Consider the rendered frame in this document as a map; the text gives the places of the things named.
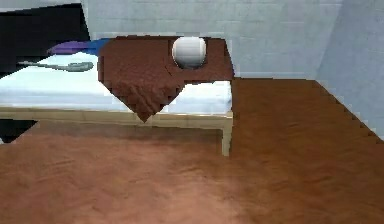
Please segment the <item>white bed with wooden frame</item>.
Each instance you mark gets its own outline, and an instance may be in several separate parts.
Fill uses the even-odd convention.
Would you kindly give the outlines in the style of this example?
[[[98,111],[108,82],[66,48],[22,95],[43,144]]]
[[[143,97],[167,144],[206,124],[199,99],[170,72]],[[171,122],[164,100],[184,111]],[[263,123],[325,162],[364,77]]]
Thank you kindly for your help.
[[[228,81],[188,84],[169,105],[143,122],[98,81],[98,72],[53,70],[53,65],[91,62],[94,55],[54,55],[0,79],[0,119],[56,120],[131,126],[219,129],[222,154],[230,152],[233,113]]]

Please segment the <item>white ball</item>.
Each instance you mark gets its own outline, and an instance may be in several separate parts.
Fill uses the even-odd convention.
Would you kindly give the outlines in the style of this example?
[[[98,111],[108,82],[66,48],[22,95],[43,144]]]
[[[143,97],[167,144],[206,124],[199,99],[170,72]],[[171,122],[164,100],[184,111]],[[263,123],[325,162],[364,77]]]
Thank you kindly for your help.
[[[179,37],[172,45],[172,58],[181,69],[198,69],[206,59],[207,46],[200,37]]]

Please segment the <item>brown blanket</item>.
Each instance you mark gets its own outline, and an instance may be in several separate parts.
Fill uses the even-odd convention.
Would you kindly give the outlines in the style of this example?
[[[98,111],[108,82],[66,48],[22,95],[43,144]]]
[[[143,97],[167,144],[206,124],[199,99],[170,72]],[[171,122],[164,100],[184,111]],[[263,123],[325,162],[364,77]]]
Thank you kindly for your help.
[[[226,42],[204,39],[206,58],[198,69],[173,60],[175,36],[118,36],[98,54],[98,81],[143,122],[169,105],[188,84],[230,81],[234,70]]]

